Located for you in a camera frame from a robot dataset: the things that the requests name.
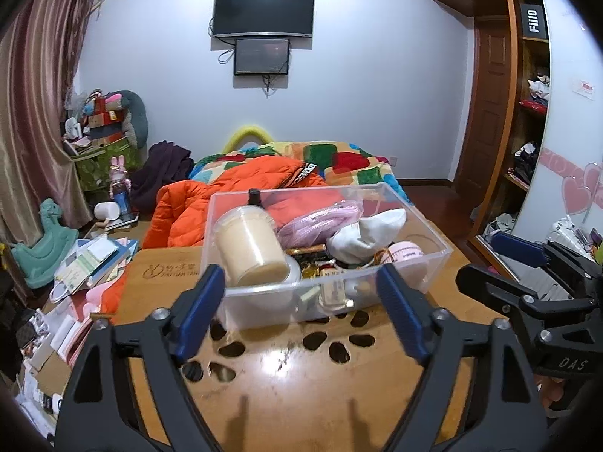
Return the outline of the wooden wardrobe shelves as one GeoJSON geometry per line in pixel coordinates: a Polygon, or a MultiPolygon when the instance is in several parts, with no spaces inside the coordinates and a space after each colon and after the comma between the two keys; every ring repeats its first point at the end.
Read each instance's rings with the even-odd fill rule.
{"type": "Polygon", "coordinates": [[[503,135],[491,181],[484,200],[478,206],[471,244],[487,246],[487,230],[502,214],[514,223],[527,200],[536,169],[537,153],[544,139],[548,106],[543,99],[530,96],[530,82],[550,68],[549,41],[522,36],[520,4],[537,4],[543,0],[488,0],[488,9],[479,20],[508,20],[510,24],[511,70],[509,97],[503,135]]]}

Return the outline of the clear plastic storage bin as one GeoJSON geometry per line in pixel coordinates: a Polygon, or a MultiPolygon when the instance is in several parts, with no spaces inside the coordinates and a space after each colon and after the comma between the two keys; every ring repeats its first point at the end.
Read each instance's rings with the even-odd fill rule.
{"type": "Polygon", "coordinates": [[[452,249],[388,184],[219,193],[201,265],[224,269],[229,330],[310,321],[377,303],[392,264],[426,293],[452,249]]]}

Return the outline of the grey plush toy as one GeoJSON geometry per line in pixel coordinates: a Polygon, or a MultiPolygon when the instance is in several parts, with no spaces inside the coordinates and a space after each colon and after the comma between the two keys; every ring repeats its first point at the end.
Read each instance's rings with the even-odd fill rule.
{"type": "Polygon", "coordinates": [[[141,97],[129,90],[119,90],[109,93],[105,100],[107,105],[122,105],[122,111],[125,112],[122,132],[133,147],[144,149],[148,138],[148,119],[141,97]]]}

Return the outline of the white cloth pouch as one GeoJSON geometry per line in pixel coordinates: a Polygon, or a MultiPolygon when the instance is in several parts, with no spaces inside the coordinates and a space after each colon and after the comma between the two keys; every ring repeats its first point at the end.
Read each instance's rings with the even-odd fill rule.
{"type": "Polygon", "coordinates": [[[346,264],[368,262],[378,251],[396,240],[408,218],[405,208],[390,209],[338,230],[327,240],[329,254],[346,264]]]}

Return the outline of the small wall monitor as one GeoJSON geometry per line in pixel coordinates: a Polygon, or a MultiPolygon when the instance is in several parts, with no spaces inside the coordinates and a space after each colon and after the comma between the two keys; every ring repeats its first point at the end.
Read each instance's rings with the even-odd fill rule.
{"type": "Polygon", "coordinates": [[[286,76],[290,41],[276,38],[237,39],[234,47],[235,76],[286,76]]]}

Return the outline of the green storage box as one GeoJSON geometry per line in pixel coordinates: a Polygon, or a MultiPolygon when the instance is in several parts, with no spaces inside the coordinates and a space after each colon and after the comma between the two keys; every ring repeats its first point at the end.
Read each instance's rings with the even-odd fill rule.
{"type": "Polygon", "coordinates": [[[137,170],[141,165],[140,152],[127,139],[120,139],[108,145],[91,150],[73,159],[84,192],[106,189],[112,157],[124,157],[128,171],[137,170]]]}

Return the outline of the wooden door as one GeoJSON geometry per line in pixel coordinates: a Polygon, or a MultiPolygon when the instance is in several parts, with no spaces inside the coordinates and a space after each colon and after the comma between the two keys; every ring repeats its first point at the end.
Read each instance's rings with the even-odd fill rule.
{"type": "Polygon", "coordinates": [[[510,86],[510,37],[508,20],[476,23],[469,118],[454,183],[468,208],[484,200],[503,135],[510,86]]]}

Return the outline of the colourful patchwork blanket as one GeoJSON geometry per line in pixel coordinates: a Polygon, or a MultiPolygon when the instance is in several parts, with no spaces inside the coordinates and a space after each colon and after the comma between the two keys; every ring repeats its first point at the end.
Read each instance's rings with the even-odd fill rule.
{"type": "Polygon", "coordinates": [[[270,142],[206,156],[197,161],[190,180],[209,184],[225,170],[261,157],[282,156],[315,164],[330,186],[388,184],[405,202],[412,201],[399,184],[389,160],[347,142],[270,142]]]}

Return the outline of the stack of books and papers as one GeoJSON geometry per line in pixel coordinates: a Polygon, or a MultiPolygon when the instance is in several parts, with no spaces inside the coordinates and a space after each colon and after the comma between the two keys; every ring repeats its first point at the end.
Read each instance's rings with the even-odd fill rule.
{"type": "Polygon", "coordinates": [[[57,304],[78,291],[112,281],[137,253],[138,245],[135,239],[106,235],[76,240],[55,270],[50,302],[57,304]]]}

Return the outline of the beige lidded plastic tub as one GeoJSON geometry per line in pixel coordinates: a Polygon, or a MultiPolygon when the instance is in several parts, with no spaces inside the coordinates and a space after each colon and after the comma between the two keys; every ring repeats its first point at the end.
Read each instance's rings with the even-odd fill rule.
{"type": "Polygon", "coordinates": [[[289,275],[275,220],[265,209],[229,210],[215,223],[213,236],[230,287],[278,284],[289,275]]]}

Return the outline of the black Fiio box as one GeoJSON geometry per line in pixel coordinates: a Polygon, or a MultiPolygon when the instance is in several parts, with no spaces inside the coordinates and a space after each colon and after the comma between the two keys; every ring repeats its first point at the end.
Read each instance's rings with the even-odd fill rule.
{"type": "Polygon", "coordinates": [[[548,40],[544,8],[537,4],[520,4],[522,36],[542,41],[548,40]]]}

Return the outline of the white round jar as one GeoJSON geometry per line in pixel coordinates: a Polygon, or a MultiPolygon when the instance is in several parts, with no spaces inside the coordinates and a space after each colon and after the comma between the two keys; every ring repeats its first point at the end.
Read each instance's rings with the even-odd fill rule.
{"type": "Polygon", "coordinates": [[[302,278],[300,264],[290,255],[285,255],[288,275],[282,282],[244,288],[242,296],[263,310],[281,310],[286,308],[293,299],[293,288],[302,278]]]}

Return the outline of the tan 4B eraser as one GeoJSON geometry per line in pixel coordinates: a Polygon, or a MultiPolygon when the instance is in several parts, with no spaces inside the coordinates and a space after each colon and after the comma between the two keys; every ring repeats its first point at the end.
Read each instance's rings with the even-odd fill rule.
{"type": "Polygon", "coordinates": [[[342,281],[326,282],[321,286],[319,305],[327,311],[338,311],[354,307],[354,301],[346,294],[346,285],[342,281]]]}

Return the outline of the dark green spray bottle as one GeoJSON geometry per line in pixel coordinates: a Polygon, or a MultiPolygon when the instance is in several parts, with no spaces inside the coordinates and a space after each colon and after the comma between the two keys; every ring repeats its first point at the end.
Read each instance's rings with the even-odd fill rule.
{"type": "Polygon", "coordinates": [[[260,208],[263,207],[262,195],[261,195],[261,191],[259,189],[249,189],[248,190],[247,204],[250,206],[257,206],[260,208]]]}

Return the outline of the white mug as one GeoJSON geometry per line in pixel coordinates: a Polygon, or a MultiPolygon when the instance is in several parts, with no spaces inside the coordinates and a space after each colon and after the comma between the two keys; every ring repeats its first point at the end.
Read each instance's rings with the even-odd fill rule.
{"type": "Polygon", "coordinates": [[[98,221],[114,221],[121,217],[121,209],[113,201],[99,202],[94,207],[94,215],[98,221]]]}

